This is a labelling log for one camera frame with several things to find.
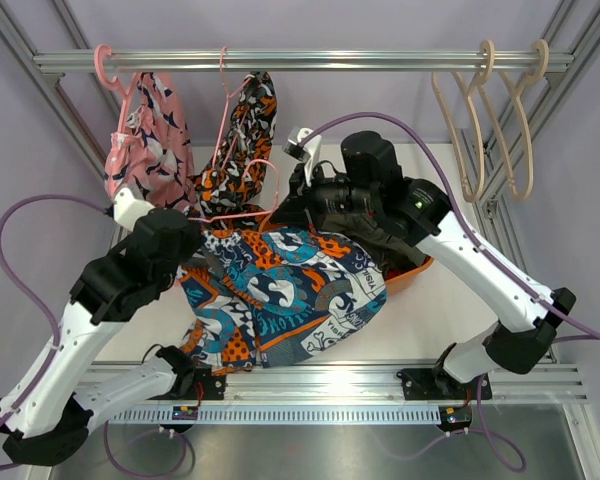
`orange basket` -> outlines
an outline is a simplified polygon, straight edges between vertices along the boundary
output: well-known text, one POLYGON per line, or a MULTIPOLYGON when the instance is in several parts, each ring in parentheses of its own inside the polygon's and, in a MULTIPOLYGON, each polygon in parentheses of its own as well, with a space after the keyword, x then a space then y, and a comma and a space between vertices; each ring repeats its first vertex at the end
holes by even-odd
MULTIPOLYGON (((282 227, 283 225, 271 225, 269 223, 269 215, 265 218, 260 225, 258 226, 259 232, 268 232, 269 230, 273 230, 274 228, 282 227)), ((389 280, 385 280, 387 284, 387 294, 395 295, 398 292, 401 292, 409 285, 413 283, 416 278, 416 275, 424 272, 427 268, 429 268, 433 264, 433 258, 427 257, 427 260, 422 264, 422 266, 415 268, 413 270, 409 270, 408 272, 403 273, 402 275, 398 275, 397 277, 390 278, 389 280)))

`crumpled clothing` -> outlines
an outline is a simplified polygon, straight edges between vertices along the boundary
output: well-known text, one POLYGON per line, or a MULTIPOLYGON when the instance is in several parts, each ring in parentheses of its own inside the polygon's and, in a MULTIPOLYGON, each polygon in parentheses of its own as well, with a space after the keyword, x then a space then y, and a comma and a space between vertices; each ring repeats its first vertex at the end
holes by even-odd
MULTIPOLYGON (((211 159, 193 178, 202 212, 208 217, 253 211, 247 202, 260 193, 266 176, 267 166, 263 163, 250 165, 247 174, 243 174, 250 160, 269 159, 276 124, 276 94, 267 72, 251 72, 245 82, 231 113, 229 130, 218 149, 215 168, 211 159), (233 153, 227 158, 232 145, 233 153)), ((261 219, 251 217, 237 225, 254 226, 261 219)))
POLYGON ((171 77, 142 73, 137 89, 141 106, 111 135, 105 189, 113 198, 128 186, 155 206, 188 213, 196 203, 191 139, 171 77))
POLYGON ((181 349, 216 374, 292 365, 359 331, 384 305, 371 257, 339 234, 207 230, 179 280, 197 320, 181 349))
POLYGON ((379 266, 385 279, 424 265, 427 255, 388 234, 366 213, 326 215, 322 232, 341 233, 360 244, 379 266))

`metal bar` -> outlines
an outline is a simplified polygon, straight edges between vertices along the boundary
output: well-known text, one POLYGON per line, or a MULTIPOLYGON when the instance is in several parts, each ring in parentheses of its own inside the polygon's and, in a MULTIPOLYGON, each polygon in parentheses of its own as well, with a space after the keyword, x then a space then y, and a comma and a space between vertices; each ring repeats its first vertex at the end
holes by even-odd
POLYGON ((563 408, 585 478, 600 479, 600 433, 591 405, 571 404, 563 408))
MULTIPOLYGON (((89 49, 91 48, 87 42, 87 37, 84 32, 80 28, 80 24, 76 20, 73 12, 71 11, 71 7, 69 7, 65 0, 49 0, 49 3, 53 10, 58 15, 60 22, 64 26, 65 31, 75 48, 89 49)), ((120 116, 120 105, 118 105, 118 101, 116 97, 113 95, 113 92, 106 89, 95 76, 95 74, 90 75, 93 86, 96 88, 102 99, 107 104, 111 114, 113 117, 118 120, 120 116)))
POLYGON ((67 95, 67 93, 64 91, 64 88, 62 88, 62 86, 60 84, 58 84, 58 85, 56 85, 55 89, 56 89, 56 93, 58 94, 58 97, 60 97, 60 99, 65 104, 67 111, 70 112, 72 114, 72 116, 75 118, 76 126, 80 129, 80 133, 84 137, 85 141, 89 143, 89 146, 91 147, 91 149, 94 152, 96 152, 96 154, 98 155, 99 158, 107 158, 106 152, 102 149, 102 146, 100 145, 100 143, 98 143, 98 140, 96 140, 96 138, 93 135, 93 132, 91 131, 89 126, 85 123, 83 118, 80 116, 78 109, 73 104, 73 101, 71 100, 69 95, 67 95))
MULTIPOLYGON (((221 405, 454 405, 457 401, 406 402, 395 374, 408 362, 376 365, 296 365, 254 369, 227 376, 221 405)), ((422 364, 411 365, 422 367, 422 364)), ((79 387, 127 372, 134 365, 93 364, 79 387)), ((527 375, 496 370, 490 374, 498 404, 586 403, 586 391, 574 365, 537 365, 527 375)))
MULTIPOLYGON (((573 13, 574 7, 578 3, 578 0, 561 0, 555 11, 553 12, 553 16, 549 23, 542 32, 542 36, 540 38, 544 38, 550 47, 552 47, 560 34, 562 27, 569 19, 571 14, 573 13)), ((523 92, 522 100, 526 98, 528 92, 523 92)), ((511 101, 507 102, 507 105, 503 109, 502 113, 498 117, 498 123, 502 126, 502 130, 506 131, 507 127, 510 125, 512 121, 516 121, 514 117, 515 110, 513 108, 513 104, 511 101)), ((488 152, 493 151, 496 146, 496 137, 493 131, 489 134, 487 141, 485 142, 486 150, 488 152)))
MULTIPOLYGON (((560 111, 560 108, 566 103, 569 95, 580 83, 580 80, 600 54, 600 8, 596 10, 595 19, 590 22, 590 25, 590 28, 586 31, 574 51, 575 60, 569 65, 564 79, 551 91, 549 87, 545 88, 539 101, 529 115, 529 129, 532 141, 537 140, 551 118, 560 111)), ((522 148, 521 136, 518 136, 511 147, 511 161, 514 169, 522 160, 523 155, 524 149, 522 148)), ((506 184, 507 178, 504 166, 500 163, 496 165, 494 171, 487 178, 484 193, 479 202, 484 203, 498 197, 502 194, 506 184)))
POLYGON ((115 415, 122 425, 439 425, 433 405, 214 405, 141 404, 115 415))
POLYGON ((0 38, 44 97, 49 108, 58 118, 65 135, 73 142, 90 172, 101 180, 104 174, 105 158, 100 157, 93 150, 82 135, 81 128, 74 115, 67 109, 67 105, 58 96, 55 89, 47 84, 44 75, 40 72, 36 63, 33 62, 35 51, 33 45, 21 33, 21 27, 12 18, 13 15, 9 13, 7 7, 0 2, 0 38))
MULTIPOLYGON (((526 70, 537 65, 535 51, 501 51, 494 70, 526 70)), ((93 51, 75 50, 40 53, 34 57, 44 73, 93 72, 93 51)), ((139 70, 218 70, 219 50, 120 50, 105 63, 112 72, 139 70)), ((363 51, 363 50, 229 50, 225 69, 233 71, 464 71, 485 66, 478 51, 363 51)), ((564 72, 573 61, 568 52, 551 52, 549 72, 564 72)))

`colorful cloth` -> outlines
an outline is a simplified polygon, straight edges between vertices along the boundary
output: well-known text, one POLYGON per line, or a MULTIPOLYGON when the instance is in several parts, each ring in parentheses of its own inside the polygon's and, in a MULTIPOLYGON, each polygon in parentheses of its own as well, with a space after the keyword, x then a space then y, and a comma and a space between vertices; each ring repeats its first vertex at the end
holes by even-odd
POLYGON ((111 135, 105 189, 111 198, 123 186, 156 206, 187 213, 195 203, 191 140, 180 99, 166 73, 143 73, 137 84, 142 105, 123 132, 111 135))
POLYGON ((306 360, 360 330, 386 301, 381 272, 342 235, 295 227, 204 235, 179 272, 197 317, 181 348, 216 373, 306 360))
MULTIPOLYGON (((255 163, 243 179, 250 160, 269 159, 276 123, 276 94, 267 72, 251 72, 245 82, 238 105, 231 113, 229 130, 218 149, 215 168, 211 159, 193 178, 202 212, 208 217, 243 213, 251 208, 246 207, 247 202, 260 193, 266 175, 266 165, 255 163), (232 145, 232 154, 227 158, 232 145)), ((254 219, 246 223, 252 225, 254 219)))

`gray wall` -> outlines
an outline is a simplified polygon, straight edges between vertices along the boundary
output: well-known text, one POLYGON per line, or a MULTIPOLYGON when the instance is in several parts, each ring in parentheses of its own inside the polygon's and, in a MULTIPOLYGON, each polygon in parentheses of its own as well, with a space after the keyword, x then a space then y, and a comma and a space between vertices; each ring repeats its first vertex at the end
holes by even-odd
MULTIPOLYGON (((600 57, 536 143, 534 159, 532 196, 511 202, 531 273, 570 287, 574 317, 600 330, 600 57)), ((564 344, 560 354, 581 369, 600 427, 600 343, 564 344)))
MULTIPOLYGON (((106 195, 65 141, 20 67, 0 44, 0 216, 21 198, 72 193, 106 205, 106 195)), ((25 207, 5 229, 14 270, 60 315, 84 264, 102 254, 112 222, 66 202, 25 207)), ((50 336, 42 314, 0 270, 0 396, 16 384, 50 336)), ((8 460, 0 450, 0 463, 8 460)), ((0 474, 14 479, 22 471, 0 474)))

